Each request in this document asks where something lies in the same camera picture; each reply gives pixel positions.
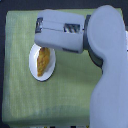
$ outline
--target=green cloth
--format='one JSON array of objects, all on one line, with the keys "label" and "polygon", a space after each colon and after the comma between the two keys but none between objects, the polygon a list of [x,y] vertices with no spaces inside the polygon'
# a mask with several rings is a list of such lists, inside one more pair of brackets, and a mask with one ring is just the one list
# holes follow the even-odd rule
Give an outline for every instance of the green cloth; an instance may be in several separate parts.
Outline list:
[{"label": "green cloth", "polygon": [[[94,10],[63,11],[86,17]],[[3,122],[10,126],[89,124],[90,96],[101,69],[93,64],[87,51],[56,51],[53,75],[45,82],[37,81],[29,70],[29,53],[38,12],[7,14]]]}]

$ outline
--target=bread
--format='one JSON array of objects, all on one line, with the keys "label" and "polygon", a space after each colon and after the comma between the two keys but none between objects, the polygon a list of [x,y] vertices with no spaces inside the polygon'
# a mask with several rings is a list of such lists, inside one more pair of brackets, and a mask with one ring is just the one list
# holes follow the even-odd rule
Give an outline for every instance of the bread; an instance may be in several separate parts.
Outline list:
[{"label": "bread", "polygon": [[48,48],[40,48],[39,56],[37,58],[37,76],[43,75],[50,60],[50,50]]}]

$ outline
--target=fried food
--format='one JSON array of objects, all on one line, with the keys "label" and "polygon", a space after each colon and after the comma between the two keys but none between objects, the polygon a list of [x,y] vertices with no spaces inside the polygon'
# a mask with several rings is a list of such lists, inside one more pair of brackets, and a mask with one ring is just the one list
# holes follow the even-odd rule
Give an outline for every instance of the fried food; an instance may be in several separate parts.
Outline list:
[{"label": "fried food", "polygon": [[48,48],[40,48],[37,58],[37,76],[42,76],[50,60],[50,50]]}]

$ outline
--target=plate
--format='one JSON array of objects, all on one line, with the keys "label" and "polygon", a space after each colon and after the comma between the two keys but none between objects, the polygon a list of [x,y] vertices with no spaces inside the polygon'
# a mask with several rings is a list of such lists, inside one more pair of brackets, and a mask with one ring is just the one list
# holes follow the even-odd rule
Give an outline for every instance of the plate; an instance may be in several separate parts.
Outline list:
[{"label": "plate", "polygon": [[44,74],[40,77],[37,76],[37,58],[39,56],[39,50],[40,46],[34,44],[31,48],[30,54],[29,54],[29,68],[31,71],[31,74],[39,81],[45,81],[47,80],[53,73],[56,63],[56,55],[54,49],[50,49],[50,61],[47,65],[47,68],[44,71]]}]

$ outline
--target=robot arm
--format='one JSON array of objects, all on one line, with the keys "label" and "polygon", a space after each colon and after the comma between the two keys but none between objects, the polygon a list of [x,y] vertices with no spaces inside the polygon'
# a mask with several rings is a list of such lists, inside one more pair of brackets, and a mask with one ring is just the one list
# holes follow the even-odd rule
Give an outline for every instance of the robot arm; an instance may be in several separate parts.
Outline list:
[{"label": "robot arm", "polygon": [[38,14],[35,43],[103,60],[103,75],[92,92],[90,128],[128,128],[128,60],[125,25],[111,6],[84,16],[45,10]]}]

